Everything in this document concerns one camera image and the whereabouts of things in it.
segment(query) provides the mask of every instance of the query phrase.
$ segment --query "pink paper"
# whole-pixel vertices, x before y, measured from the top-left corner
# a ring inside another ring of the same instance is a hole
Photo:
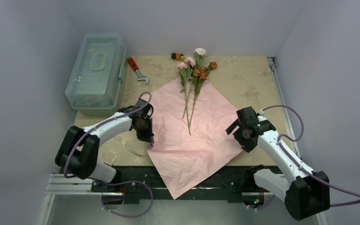
[[[237,119],[237,108],[210,82],[203,83],[195,104],[188,134],[182,119],[184,93],[176,79],[152,93],[154,147],[148,150],[173,199],[199,184],[237,156],[242,150],[225,129]],[[188,105],[191,115],[194,94]]]

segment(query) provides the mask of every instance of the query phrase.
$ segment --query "white flower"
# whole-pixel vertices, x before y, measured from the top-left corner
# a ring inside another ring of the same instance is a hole
[[[203,48],[197,48],[195,52],[198,53],[198,55],[206,55],[206,50]]]

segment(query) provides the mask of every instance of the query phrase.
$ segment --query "bouquet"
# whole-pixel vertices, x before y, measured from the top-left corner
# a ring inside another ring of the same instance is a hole
[[[206,51],[203,48],[197,48],[194,52],[194,57],[188,57],[177,65],[177,72],[180,74],[182,89],[180,93],[184,93],[185,106],[183,118],[187,115],[188,133],[191,135],[191,121],[194,115],[195,103],[201,92],[203,82],[208,78],[210,72],[217,68],[216,62],[210,62],[207,67],[204,67],[205,58],[207,57]],[[191,91],[194,92],[194,102],[192,107],[191,116],[188,113],[188,101]]]

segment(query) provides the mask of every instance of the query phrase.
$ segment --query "brown flower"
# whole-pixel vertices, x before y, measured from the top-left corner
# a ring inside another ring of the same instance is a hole
[[[206,67],[199,67],[198,70],[201,73],[205,73],[206,72]]]
[[[210,68],[212,68],[212,69],[216,69],[216,68],[217,68],[217,63],[216,63],[216,62],[211,62],[211,63],[209,64],[209,66],[210,66]]]
[[[208,78],[208,75],[205,72],[201,73],[201,79],[206,80],[206,78]]]
[[[201,72],[199,70],[197,70],[197,69],[194,69],[193,74],[194,74],[194,76],[200,76]]]

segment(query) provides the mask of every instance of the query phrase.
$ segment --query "robotic arm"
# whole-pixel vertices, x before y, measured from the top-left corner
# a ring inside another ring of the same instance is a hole
[[[136,112],[136,109],[141,108],[143,105],[146,106],[142,110]],[[75,150],[70,159],[68,170],[81,179],[91,178],[102,180],[106,183],[112,182],[117,171],[107,164],[98,162],[98,148],[116,135],[132,129],[136,130],[137,139],[140,141],[154,143],[151,120],[153,112],[154,108],[151,104],[147,104],[146,101],[139,99],[135,106],[122,108],[112,117],[99,122],[98,124],[84,128],[79,128],[77,126],[71,127],[67,131],[59,152],[56,155],[56,165],[64,168],[68,156],[77,141],[87,130],[96,128],[80,142],[79,146],[82,146],[82,151],[78,149]],[[118,119],[104,123],[113,118]]]
[[[226,129],[229,135],[240,143],[246,152],[252,151],[257,145],[261,147],[277,164],[284,174],[279,176],[264,166],[257,166],[253,175],[246,177],[248,184],[264,188],[281,199],[289,214],[296,220],[301,220],[330,207],[329,187],[314,180],[299,168],[329,183],[324,172],[315,172],[300,160],[293,151],[282,142],[284,149],[278,144],[279,133],[263,115],[257,114],[252,107],[237,111],[238,119]],[[295,164],[290,157],[297,159]]]

